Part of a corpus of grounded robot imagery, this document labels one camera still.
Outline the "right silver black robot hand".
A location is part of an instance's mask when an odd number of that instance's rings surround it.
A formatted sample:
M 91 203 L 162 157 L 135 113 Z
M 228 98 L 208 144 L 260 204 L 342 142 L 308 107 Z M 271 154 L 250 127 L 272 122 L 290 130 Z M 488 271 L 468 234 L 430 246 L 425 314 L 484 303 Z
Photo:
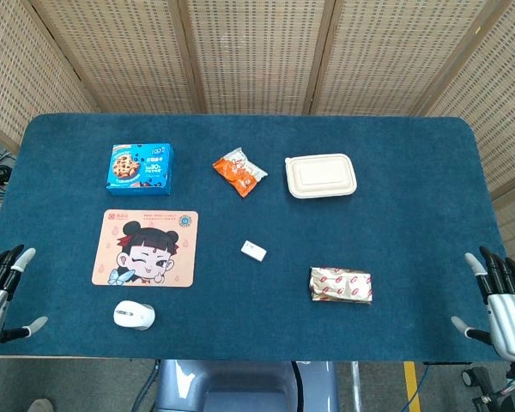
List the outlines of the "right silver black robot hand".
M 484 246 L 480 253 L 483 262 L 470 252 L 464 254 L 464 259 L 481 292 L 490 330 L 478 330 L 457 316 L 451 317 L 451 322 L 466 338 L 483 342 L 502 359 L 515 362 L 515 261 Z

